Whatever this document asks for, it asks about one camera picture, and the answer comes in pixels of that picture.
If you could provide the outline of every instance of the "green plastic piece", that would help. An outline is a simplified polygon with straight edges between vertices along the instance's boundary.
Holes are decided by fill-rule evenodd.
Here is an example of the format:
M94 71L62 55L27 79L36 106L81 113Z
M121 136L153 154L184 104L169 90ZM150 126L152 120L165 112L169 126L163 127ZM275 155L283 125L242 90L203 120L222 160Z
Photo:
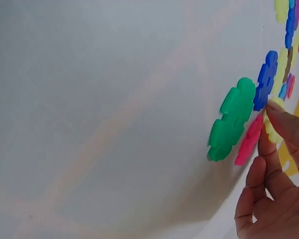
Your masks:
M214 122L210 132L208 145L211 148L207 154L210 160L224 160L238 143L253 110L255 94L256 86L249 78L241 78L237 87L230 89L220 107L223 117Z

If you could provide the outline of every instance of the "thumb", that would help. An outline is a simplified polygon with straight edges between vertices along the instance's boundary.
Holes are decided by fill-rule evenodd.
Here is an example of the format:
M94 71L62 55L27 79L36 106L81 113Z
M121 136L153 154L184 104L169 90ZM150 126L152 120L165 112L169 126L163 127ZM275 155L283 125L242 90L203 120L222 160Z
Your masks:
M276 132L299 149L299 117L285 112L271 100L268 101L266 112Z

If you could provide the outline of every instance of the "human hand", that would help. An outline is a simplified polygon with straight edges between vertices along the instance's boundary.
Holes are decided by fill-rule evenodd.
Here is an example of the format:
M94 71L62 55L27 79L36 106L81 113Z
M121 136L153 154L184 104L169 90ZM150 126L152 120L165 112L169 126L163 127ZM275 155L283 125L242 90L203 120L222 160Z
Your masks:
M299 170L299 118L269 101L267 115ZM276 145L262 129L235 215L240 239L299 239L299 187L282 171ZM268 189L274 200L267 197Z

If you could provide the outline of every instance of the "fingernail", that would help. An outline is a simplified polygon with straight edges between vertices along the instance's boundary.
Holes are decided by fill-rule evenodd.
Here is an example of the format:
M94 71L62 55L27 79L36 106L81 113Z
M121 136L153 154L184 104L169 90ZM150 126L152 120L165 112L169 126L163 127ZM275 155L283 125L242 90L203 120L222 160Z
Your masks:
M272 100L268 100L267 105L274 111L277 112L285 112L284 108L282 108L280 105L278 105L276 102L272 101Z

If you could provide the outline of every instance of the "blue plastic piece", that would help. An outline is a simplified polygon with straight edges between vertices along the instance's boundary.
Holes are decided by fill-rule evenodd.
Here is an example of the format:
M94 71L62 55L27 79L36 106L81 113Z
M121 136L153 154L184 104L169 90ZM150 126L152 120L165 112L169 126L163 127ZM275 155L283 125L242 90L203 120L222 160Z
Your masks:
M285 36L285 46L290 50L293 43L293 36L295 33L296 26L296 10L295 8L290 8L288 12L288 19L286 23L286 36Z
M269 51L266 56L266 63L261 66L258 76L258 86L254 98L254 110L261 111L267 104L268 95L274 86L274 77L277 73L278 53Z
M285 100L286 96L287 96L287 84L284 83L283 86L281 87L279 98Z
M289 0L289 8L294 8L295 0Z

